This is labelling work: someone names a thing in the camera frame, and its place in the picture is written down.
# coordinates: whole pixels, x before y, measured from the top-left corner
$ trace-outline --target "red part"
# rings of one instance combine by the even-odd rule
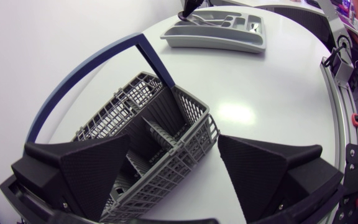
[[[352,123],[353,123],[353,126],[358,128],[358,122],[356,121],[357,115],[358,115],[357,113],[352,114]]]

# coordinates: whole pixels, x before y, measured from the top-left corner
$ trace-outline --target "basket handle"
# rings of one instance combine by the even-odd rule
[[[109,44],[105,48],[99,50],[87,58],[70,74],[68,74],[62,82],[59,83],[59,85],[49,95],[37,113],[37,116],[35,117],[27,135],[27,142],[35,142],[41,127],[44,125],[44,122],[48,118],[49,114],[55,108],[57,103],[66,95],[66,93],[68,93],[68,91],[73,86],[75,86],[75,84],[77,84],[83,77],[89,74],[89,72],[95,69],[97,66],[132,46],[137,47],[139,52],[141,52],[143,57],[146,59],[146,61],[149,63],[164,85],[168,86],[169,88],[175,86],[175,82],[168,73],[168,70],[165,68],[164,64],[144,34],[135,33],[128,35],[127,37]]]

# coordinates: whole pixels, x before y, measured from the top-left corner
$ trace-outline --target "gray cutlery tray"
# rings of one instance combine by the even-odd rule
[[[239,12],[195,11],[193,15],[215,24],[178,21],[161,35],[171,47],[199,47],[261,53],[266,49],[262,17]]]

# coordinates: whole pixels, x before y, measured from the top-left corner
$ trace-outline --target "wall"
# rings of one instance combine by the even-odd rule
[[[34,116],[65,75],[105,45],[181,7],[174,0],[0,1],[0,184],[21,157]],[[48,141],[86,82],[59,105],[38,142]],[[0,222],[18,220],[0,191]]]

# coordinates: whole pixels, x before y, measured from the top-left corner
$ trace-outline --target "white table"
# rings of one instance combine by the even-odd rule
[[[177,85],[210,107],[222,134],[297,146],[320,144],[322,158],[334,165],[336,140],[329,93],[319,68],[326,47],[301,25],[252,7],[214,7],[262,16],[264,54],[214,49],[172,49],[160,35],[178,19],[144,31]],[[151,72],[136,49],[112,58],[79,95],[51,142],[72,139],[120,86],[140,71]],[[160,220],[217,218],[245,223],[217,145],[188,177],[143,216]]]

